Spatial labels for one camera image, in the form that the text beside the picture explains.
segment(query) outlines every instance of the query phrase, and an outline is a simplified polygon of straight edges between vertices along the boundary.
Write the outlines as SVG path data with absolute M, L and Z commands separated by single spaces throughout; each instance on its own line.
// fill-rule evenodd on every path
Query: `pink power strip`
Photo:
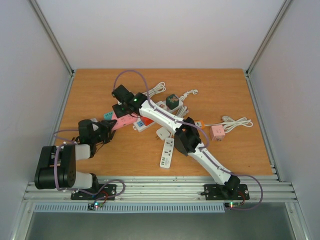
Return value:
M 135 123 L 138 120 L 138 118 L 137 117 L 133 117 L 133 116 L 137 116 L 137 115 L 135 115 L 133 113 L 132 116 L 130 116 L 128 114 L 128 115 L 122 116 L 120 118 L 117 118 L 116 114 L 113 113 L 111 119 L 112 120 L 117 120 L 117 121 L 116 121 L 116 124 L 114 125 L 114 127 L 112 128 L 112 130 L 117 130 L 117 129 L 122 128 L 124 126 L 127 126 L 129 124 Z

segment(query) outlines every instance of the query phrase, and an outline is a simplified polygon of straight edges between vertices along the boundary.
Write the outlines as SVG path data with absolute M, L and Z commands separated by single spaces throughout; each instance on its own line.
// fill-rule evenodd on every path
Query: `plug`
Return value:
M 170 132 L 167 129 L 165 129 L 164 127 L 159 128 L 156 131 L 156 134 L 158 135 L 158 137 L 161 140 L 165 140 L 166 138 L 170 137 Z

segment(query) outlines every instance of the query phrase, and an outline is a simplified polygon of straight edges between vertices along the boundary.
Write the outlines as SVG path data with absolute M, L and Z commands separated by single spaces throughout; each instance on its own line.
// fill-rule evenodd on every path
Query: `black mounting plate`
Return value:
M 97 192 L 96 190 L 93 190 L 91 188 L 90 189 L 86 189 L 86 191 L 88 191 L 90 193 L 96 193 Z M 108 194 L 108 196 L 115 195 L 117 193 L 117 185 L 116 184 L 107 184 L 101 191 L 105 191 Z M 78 191 L 76 193 L 72 193 L 71 194 L 71 200 L 85 200 L 85 201 L 88 201 L 88 200 L 96 200 L 96 199 L 102 198 L 104 196 L 105 196 L 105 194 L 103 192 L 100 192 L 97 195 L 92 196 L 92 195 L 86 194 L 84 192 Z M 115 200 L 115 198 L 114 197 L 108 197 L 107 201 L 109 201 L 109 200 Z
M 245 200 L 250 199 L 248 187 L 246 184 L 239 184 L 236 192 L 243 193 Z M 205 200 L 243 200 L 243 197 L 238 193 L 231 196 L 230 199 L 225 199 L 221 194 L 221 188 L 218 186 L 218 184 L 205 184 L 204 192 L 201 193 L 201 195 L 205 195 Z

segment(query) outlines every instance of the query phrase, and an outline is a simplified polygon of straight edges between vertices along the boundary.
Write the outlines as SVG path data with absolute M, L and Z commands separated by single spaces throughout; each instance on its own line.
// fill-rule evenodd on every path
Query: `white power strip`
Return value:
M 165 168 L 165 169 L 170 168 L 174 147 L 175 147 L 175 139 L 171 137 L 167 137 L 164 140 L 164 145 L 163 145 L 163 150 L 162 150 L 162 155 L 160 160 L 161 168 Z

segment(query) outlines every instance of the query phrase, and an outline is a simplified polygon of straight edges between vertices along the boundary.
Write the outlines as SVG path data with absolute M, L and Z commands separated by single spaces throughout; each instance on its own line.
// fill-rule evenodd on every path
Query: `electrical socket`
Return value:
M 117 130 L 119 128 L 122 128 L 124 126 L 127 126 L 129 124 L 133 124 L 135 123 L 138 119 L 140 119 L 139 117 L 133 117 L 130 115 L 125 115 L 122 116 L 120 118 L 117 118 L 117 116 L 115 114 L 112 115 L 112 120 L 117 120 L 116 124 L 114 125 L 114 127 L 112 128 L 112 130 Z
M 171 165 L 171 159 L 175 147 L 175 139 L 166 137 L 164 140 L 162 155 L 160 159 L 160 167 L 169 169 Z

